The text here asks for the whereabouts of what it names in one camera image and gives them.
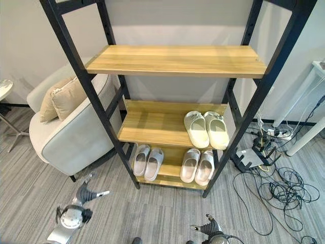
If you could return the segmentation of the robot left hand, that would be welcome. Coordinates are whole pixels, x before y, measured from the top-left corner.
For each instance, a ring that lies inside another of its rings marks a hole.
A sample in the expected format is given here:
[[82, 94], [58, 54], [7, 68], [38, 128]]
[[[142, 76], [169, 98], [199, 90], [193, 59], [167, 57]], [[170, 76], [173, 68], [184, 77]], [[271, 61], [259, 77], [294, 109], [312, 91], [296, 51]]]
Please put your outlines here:
[[86, 202], [91, 201], [96, 198], [100, 198], [111, 194], [112, 192], [107, 190], [103, 192], [94, 192], [88, 189], [88, 184], [90, 180], [94, 177], [94, 173], [90, 173], [84, 179], [82, 185], [78, 188], [75, 197], [72, 200], [72, 204], [76, 206], [83, 206]]

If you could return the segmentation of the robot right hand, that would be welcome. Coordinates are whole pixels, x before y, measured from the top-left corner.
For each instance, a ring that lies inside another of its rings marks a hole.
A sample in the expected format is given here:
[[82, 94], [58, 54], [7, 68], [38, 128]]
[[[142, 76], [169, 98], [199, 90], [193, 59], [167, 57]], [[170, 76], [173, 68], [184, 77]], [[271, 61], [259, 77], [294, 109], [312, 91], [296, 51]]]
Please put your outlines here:
[[204, 224], [201, 226], [191, 225], [190, 226], [191, 230], [203, 233], [208, 236], [216, 232], [222, 232], [222, 229], [218, 224], [218, 222], [209, 213], [206, 214], [206, 217], [208, 218], [209, 221], [208, 224]]

